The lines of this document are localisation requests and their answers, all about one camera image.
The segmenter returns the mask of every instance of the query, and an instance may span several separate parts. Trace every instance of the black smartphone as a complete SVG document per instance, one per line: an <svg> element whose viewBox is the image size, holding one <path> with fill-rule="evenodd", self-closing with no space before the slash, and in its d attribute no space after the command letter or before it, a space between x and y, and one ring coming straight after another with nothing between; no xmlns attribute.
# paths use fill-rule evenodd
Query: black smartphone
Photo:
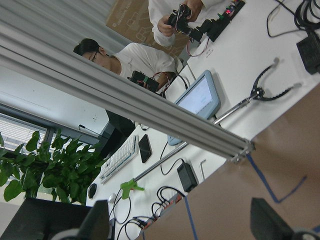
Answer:
<svg viewBox="0 0 320 240"><path fill-rule="evenodd" d="M145 134L139 141L139 149L142 162L145 163L152 155L148 135Z"/></svg>

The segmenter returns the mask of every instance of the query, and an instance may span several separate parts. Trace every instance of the hand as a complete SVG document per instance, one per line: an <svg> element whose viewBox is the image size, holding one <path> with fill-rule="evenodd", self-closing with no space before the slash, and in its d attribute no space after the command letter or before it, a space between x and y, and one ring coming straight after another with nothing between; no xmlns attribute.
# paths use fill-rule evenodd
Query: hand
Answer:
<svg viewBox="0 0 320 240"><path fill-rule="evenodd" d="M188 19L189 22L194 22L195 20L197 20L201 9L203 7L203 3L201 0L185 0L183 2L183 4L187 5L191 11L192 11L192 15L191 17Z"/></svg>
<svg viewBox="0 0 320 240"><path fill-rule="evenodd" d="M168 25L168 23L169 15L163 16L158 22L158 29L166 37L171 37L174 34L175 29L171 25Z"/></svg>

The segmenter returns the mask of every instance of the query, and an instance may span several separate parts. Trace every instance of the green plant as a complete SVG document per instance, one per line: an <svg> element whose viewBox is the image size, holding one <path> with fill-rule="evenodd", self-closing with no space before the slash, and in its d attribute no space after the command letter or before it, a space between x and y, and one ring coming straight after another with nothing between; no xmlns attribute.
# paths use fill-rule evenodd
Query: green plant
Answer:
<svg viewBox="0 0 320 240"><path fill-rule="evenodd" d="M4 139L0 132L0 187L9 179L14 179L4 190L4 199L10 201L25 192L26 197L36 198L38 189L42 185L49 189L52 200L59 197L63 203L79 202L86 204L87 188L99 174L104 160L95 149L97 145L86 145L82 150L77 148L82 145L79 138L71 139L61 137L58 130L51 144L54 152L49 152L50 143L42 142L38 147L40 134L35 131L25 148L29 153L24 154L19 145L11 156L4 148ZM63 145L71 139L64 149Z"/></svg>

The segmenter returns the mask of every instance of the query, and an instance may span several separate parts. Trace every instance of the ear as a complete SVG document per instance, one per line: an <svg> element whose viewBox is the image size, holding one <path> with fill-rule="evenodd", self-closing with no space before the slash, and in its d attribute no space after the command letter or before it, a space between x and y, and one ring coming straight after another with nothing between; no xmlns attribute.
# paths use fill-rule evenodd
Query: ear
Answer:
<svg viewBox="0 0 320 240"><path fill-rule="evenodd" d="M99 53L101 53L101 55L104 55L104 56L107 55L108 56L106 50L101 46L99 47Z"/></svg>

